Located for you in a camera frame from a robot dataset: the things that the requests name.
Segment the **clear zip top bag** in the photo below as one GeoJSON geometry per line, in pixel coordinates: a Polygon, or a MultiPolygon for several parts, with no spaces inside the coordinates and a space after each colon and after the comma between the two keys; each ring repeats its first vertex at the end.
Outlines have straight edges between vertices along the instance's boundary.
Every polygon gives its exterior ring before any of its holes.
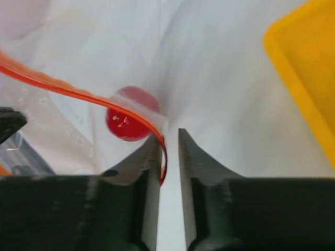
{"type": "Polygon", "coordinates": [[[1,144],[2,175],[101,175],[154,136],[166,173],[164,129],[153,65],[160,1],[1,1],[1,107],[27,124],[1,144]],[[121,97],[139,87],[160,113],[121,97]],[[128,142],[106,125],[107,109],[147,127],[128,142]]]}

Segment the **red toy tomato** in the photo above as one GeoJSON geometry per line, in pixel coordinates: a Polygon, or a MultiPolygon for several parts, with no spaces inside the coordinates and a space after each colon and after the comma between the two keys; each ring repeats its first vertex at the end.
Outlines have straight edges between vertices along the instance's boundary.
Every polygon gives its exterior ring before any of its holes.
{"type": "MultiPolygon", "coordinates": [[[[117,94],[151,111],[161,112],[157,98],[139,87],[126,86],[119,89],[117,94]]],[[[151,131],[139,121],[110,108],[106,112],[106,125],[114,136],[128,142],[142,140],[151,134],[151,131]]]]}

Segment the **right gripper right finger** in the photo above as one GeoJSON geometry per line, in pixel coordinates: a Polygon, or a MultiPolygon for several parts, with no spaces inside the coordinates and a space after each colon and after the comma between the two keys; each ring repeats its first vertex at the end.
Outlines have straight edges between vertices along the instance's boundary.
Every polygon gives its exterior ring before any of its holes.
{"type": "Polygon", "coordinates": [[[187,250],[334,250],[334,179],[246,178],[178,131],[187,250]]]}

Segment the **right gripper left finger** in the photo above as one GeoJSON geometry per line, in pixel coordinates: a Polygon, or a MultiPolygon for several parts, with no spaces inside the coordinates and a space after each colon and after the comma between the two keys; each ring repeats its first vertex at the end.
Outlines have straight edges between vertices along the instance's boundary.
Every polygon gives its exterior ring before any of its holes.
{"type": "Polygon", "coordinates": [[[154,136],[101,175],[1,177],[1,250],[156,250],[154,136]]]}

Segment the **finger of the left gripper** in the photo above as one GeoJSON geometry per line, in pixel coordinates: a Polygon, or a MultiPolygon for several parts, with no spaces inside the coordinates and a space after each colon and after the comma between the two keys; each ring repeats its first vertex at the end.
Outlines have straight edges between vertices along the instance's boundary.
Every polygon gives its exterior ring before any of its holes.
{"type": "Polygon", "coordinates": [[[10,107],[1,107],[0,121],[0,144],[27,124],[27,118],[10,107]]]}

